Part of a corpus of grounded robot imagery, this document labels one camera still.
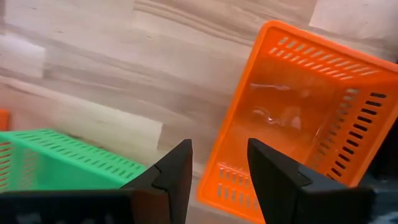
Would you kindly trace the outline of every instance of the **orange basket wall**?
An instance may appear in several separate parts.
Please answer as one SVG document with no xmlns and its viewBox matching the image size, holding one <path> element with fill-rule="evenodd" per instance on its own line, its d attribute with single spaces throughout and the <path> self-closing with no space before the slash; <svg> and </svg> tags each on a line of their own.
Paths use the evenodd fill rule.
<svg viewBox="0 0 398 224">
<path fill-rule="evenodd" d="M 248 138 L 348 186 L 398 115 L 397 65 L 282 22 L 260 30 L 198 188 L 199 201 L 264 223 Z"/>
<path fill-rule="evenodd" d="M 0 110 L 0 131 L 8 131 L 9 113 L 6 110 Z"/>
</svg>

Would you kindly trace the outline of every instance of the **green basket wall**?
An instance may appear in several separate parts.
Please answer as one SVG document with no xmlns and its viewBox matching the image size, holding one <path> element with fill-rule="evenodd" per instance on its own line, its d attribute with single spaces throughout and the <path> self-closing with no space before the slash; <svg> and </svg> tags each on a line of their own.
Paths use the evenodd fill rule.
<svg viewBox="0 0 398 224">
<path fill-rule="evenodd" d="M 51 129 L 0 133 L 0 192 L 118 189 L 145 169 Z"/>
</svg>

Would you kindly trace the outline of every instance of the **wood grain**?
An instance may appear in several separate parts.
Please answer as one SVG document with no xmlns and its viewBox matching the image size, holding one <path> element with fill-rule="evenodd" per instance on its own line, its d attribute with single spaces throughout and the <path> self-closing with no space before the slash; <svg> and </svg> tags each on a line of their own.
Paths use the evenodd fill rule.
<svg viewBox="0 0 398 224">
<path fill-rule="evenodd" d="M 0 0 L 0 108 L 14 129 L 55 128 L 148 166 L 192 138 L 199 178 L 264 22 L 394 61 L 397 10 L 393 0 Z M 193 204 L 189 223 L 243 223 L 214 212 Z"/>
</svg>

